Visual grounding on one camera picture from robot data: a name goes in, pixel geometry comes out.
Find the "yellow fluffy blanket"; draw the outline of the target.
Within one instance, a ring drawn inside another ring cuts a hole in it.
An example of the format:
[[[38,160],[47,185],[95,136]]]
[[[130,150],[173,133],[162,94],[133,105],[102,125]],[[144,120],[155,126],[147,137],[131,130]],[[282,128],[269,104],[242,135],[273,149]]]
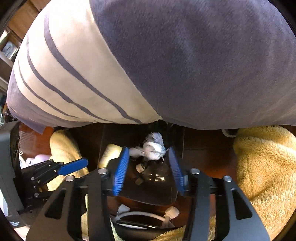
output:
[[[295,211],[295,135],[282,126],[239,129],[234,140],[237,184],[274,240]],[[65,164],[82,158],[66,130],[50,137],[51,158]]]

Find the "blue white striped duvet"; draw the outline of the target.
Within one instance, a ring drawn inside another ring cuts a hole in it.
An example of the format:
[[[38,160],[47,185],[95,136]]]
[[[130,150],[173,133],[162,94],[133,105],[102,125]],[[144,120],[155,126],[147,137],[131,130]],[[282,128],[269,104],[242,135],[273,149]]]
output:
[[[51,1],[6,99],[33,130],[295,125],[295,1]]]

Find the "white tissue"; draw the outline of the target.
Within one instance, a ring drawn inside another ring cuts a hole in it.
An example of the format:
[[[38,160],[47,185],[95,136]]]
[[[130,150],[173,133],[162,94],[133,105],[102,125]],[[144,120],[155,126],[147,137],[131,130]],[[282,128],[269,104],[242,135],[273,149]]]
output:
[[[150,133],[142,147],[129,149],[129,155],[134,158],[144,157],[148,161],[158,161],[166,154],[163,138],[160,133]]]

